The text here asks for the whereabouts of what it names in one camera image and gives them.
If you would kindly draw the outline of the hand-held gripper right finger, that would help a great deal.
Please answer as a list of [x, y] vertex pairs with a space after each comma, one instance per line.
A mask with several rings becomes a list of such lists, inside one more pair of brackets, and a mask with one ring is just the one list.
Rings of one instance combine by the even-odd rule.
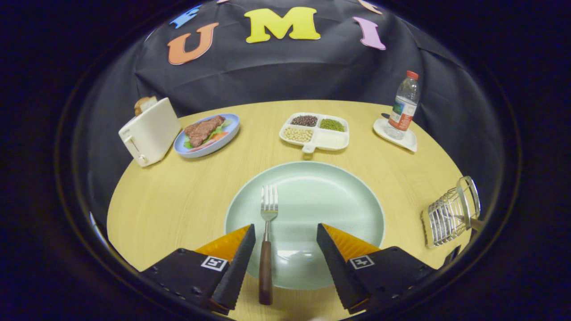
[[436, 271], [399, 247], [379, 249], [328, 224], [318, 224], [316, 240], [351, 314], [392, 308]]

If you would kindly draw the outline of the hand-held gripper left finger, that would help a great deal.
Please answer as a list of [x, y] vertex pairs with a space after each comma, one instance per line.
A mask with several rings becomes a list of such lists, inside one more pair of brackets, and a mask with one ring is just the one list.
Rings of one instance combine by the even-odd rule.
[[249, 224], [198, 249], [178, 248], [141, 274], [172, 297], [227, 315], [236, 308], [255, 242]]

